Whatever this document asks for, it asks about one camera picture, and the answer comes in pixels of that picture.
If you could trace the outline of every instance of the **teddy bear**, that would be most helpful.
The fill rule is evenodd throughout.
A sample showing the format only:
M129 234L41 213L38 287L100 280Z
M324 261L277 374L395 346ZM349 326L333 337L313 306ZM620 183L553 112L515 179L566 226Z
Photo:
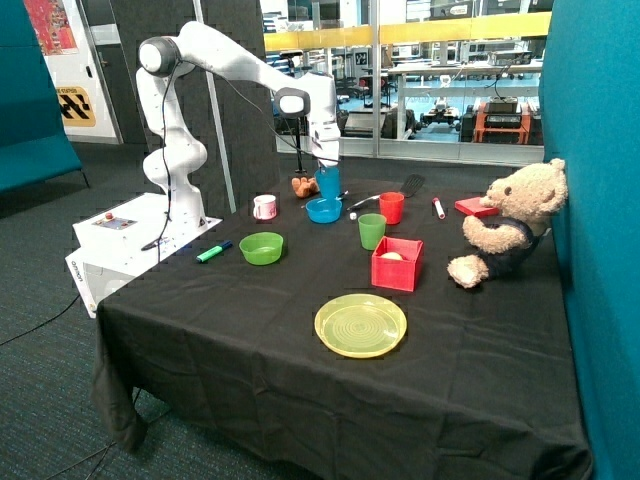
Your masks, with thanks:
M307 179L307 177L292 178L291 186L293 187L293 191L298 198L307 198L320 191L318 182L316 182L316 179L313 177L309 179Z
M473 288L514 271L533 253L552 215L567 201L564 167L564 160L556 158L493 182L480 204L498 208L500 216L487 224L475 216L465 218L464 235L478 251L449 263L447 271L457 284Z

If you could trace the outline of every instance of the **pen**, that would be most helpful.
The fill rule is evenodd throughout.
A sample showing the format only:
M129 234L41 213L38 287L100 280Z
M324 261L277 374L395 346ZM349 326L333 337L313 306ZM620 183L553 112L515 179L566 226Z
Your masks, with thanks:
M226 242L221 243L220 245L217 245L217 246L213 247L212 249L207 250L206 252L198 255L196 257L196 260L198 260L198 263L204 263L207 260L209 260L211 257L215 257L221 251L226 250L231 245L232 245L231 240L227 240Z
M440 200L438 199L438 197L435 197L433 199L433 204L436 206L436 210L438 211L438 218L440 220L444 220L444 217L445 217L444 210L442 209L442 204L440 203Z

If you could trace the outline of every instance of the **spatula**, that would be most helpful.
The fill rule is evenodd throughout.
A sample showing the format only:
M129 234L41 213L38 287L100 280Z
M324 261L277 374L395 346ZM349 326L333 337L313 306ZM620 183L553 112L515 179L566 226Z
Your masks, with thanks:
M422 187L423 184L424 177L422 175L418 175L417 173L412 173L407 177L407 179L400 187L399 193L404 195L405 198L412 197L418 190L420 190L420 187ZM379 198L380 195L374 195L372 197L365 198L364 200L360 200L358 203L354 203L349 208L347 208L347 211L358 210L359 208L362 208L365 203L372 200L378 200Z

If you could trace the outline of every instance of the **glass window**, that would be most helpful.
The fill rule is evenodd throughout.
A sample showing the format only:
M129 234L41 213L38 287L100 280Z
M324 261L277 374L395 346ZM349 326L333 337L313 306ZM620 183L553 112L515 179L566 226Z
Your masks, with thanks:
M283 68L333 76L345 155L511 165L542 158L538 86L553 0L270 3L278 1L286 3L284 31L304 45L295 68ZM269 52L279 62L281 53Z

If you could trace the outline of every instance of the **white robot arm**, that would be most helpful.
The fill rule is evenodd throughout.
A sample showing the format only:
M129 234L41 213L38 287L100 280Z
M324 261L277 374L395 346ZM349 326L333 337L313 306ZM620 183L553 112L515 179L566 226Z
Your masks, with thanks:
M174 226L194 226L205 218L200 191L189 183L187 175L204 164L207 153L187 129L174 88L175 79L194 66L227 80L253 81L275 92L276 105L284 117L307 115L313 156L323 166L337 165L340 130L331 77L311 73L301 78L287 76L199 22L185 24L177 37L143 42L139 56L143 68L138 70L136 81L142 109L151 131L165 138L164 148L145 159L144 171L165 192L171 182Z

